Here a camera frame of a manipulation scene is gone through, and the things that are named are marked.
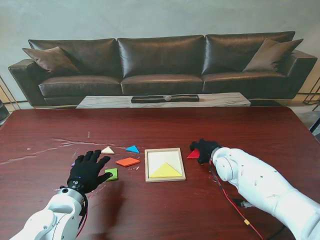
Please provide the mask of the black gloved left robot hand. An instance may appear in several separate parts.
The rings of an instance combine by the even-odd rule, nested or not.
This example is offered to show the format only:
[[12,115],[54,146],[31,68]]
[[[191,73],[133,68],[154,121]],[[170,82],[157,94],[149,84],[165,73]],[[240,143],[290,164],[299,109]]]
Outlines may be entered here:
[[76,158],[67,180],[68,188],[85,195],[113,176],[110,172],[100,175],[100,171],[111,159],[109,156],[99,159],[101,153],[100,149],[91,150]]

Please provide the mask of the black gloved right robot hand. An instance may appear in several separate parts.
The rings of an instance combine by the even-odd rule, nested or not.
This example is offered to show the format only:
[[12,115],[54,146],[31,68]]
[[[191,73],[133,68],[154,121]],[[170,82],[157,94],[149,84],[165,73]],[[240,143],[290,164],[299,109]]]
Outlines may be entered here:
[[212,152],[221,147],[222,146],[216,141],[204,140],[203,138],[201,138],[199,141],[193,141],[189,146],[191,151],[199,151],[197,162],[201,165],[209,163]]

